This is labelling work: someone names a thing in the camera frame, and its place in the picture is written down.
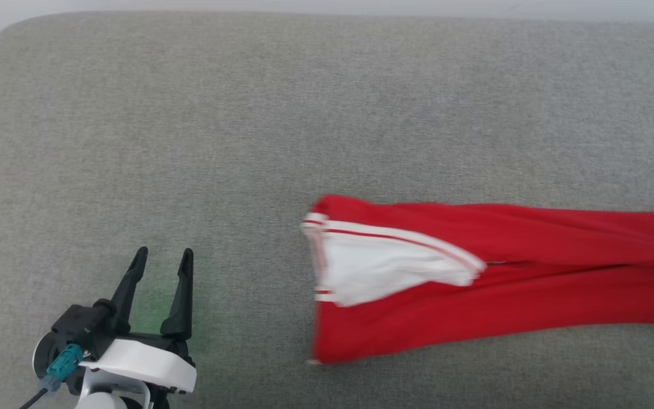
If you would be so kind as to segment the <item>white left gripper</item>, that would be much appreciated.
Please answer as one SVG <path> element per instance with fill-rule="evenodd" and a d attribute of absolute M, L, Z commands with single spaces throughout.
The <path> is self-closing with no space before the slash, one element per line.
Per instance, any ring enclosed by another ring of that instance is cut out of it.
<path fill-rule="evenodd" d="M 147 258 L 148 248 L 139 248 L 111 298 L 116 306 L 112 319 L 115 334 L 128 334 L 131 330 L 132 303 Z M 178 285 L 169 315 L 160 328 L 164 337 L 115 339 L 98 360 L 88 359 L 80 363 L 85 370 L 82 396 L 98 389 L 148 396 L 153 396 L 156 391 L 193 393 L 197 370 L 187 344 L 192 336 L 193 311 L 193 251 L 190 248 L 183 253 L 177 277 Z"/>

